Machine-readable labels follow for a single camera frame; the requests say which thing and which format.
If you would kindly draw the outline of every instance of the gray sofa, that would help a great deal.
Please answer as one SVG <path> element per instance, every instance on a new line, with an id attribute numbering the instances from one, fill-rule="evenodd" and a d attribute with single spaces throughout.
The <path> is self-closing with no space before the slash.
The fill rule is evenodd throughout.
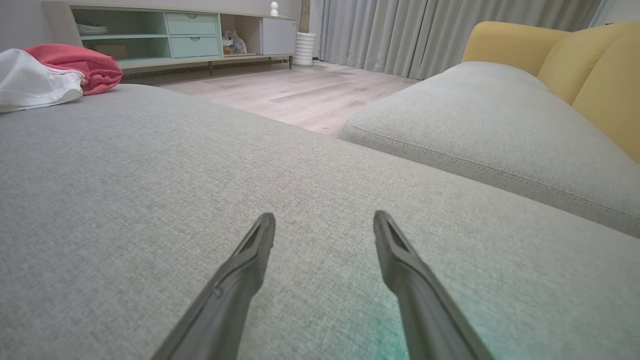
<path id="1" fill-rule="evenodd" d="M 369 105 L 339 138 L 640 237 L 640 165 L 515 67 L 457 65 Z"/>
<path id="2" fill-rule="evenodd" d="M 407 358 L 390 212 L 497 359 L 640 356 L 640 241 L 461 176 L 143 85 L 0 115 L 0 358 L 144 359 L 257 216 L 240 359 Z"/>

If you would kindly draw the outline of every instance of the drawer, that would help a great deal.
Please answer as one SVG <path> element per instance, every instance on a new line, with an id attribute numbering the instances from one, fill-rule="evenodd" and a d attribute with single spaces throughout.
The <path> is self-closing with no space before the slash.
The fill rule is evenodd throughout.
<path id="1" fill-rule="evenodd" d="M 215 15 L 198 13 L 166 13 L 169 35 L 215 35 L 218 23 Z"/>
<path id="2" fill-rule="evenodd" d="M 171 38 L 170 41 L 174 58 L 217 56 L 220 54 L 218 38 L 215 37 Z"/>

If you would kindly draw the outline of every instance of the white figurine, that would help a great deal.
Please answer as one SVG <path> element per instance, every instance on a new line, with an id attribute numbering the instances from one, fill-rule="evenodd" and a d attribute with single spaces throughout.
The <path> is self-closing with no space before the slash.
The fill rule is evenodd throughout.
<path id="1" fill-rule="evenodd" d="M 271 3 L 271 16 L 278 16 L 278 3 L 275 1 Z"/>

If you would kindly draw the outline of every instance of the yellow cushion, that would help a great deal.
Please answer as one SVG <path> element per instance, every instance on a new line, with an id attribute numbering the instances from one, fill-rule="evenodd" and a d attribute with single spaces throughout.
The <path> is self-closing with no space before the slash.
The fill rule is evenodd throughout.
<path id="1" fill-rule="evenodd" d="M 485 21 L 471 32 L 462 61 L 501 63 L 536 76 L 551 48 L 568 35 L 567 31 Z"/>
<path id="2" fill-rule="evenodd" d="M 640 162 L 640 26 L 604 52 L 573 108 Z"/>
<path id="3" fill-rule="evenodd" d="M 634 28 L 640 28 L 640 23 L 599 26 L 560 39 L 548 53 L 538 79 L 562 100 L 573 104 L 602 54 L 616 39 Z"/>

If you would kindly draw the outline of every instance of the white towel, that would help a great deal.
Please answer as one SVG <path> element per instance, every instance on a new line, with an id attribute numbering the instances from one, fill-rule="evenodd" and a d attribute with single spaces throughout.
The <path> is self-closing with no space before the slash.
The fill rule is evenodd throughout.
<path id="1" fill-rule="evenodd" d="M 0 113 L 44 108 L 82 97 L 84 81 L 78 70 L 43 65 L 29 53 L 9 49 L 0 53 Z"/>

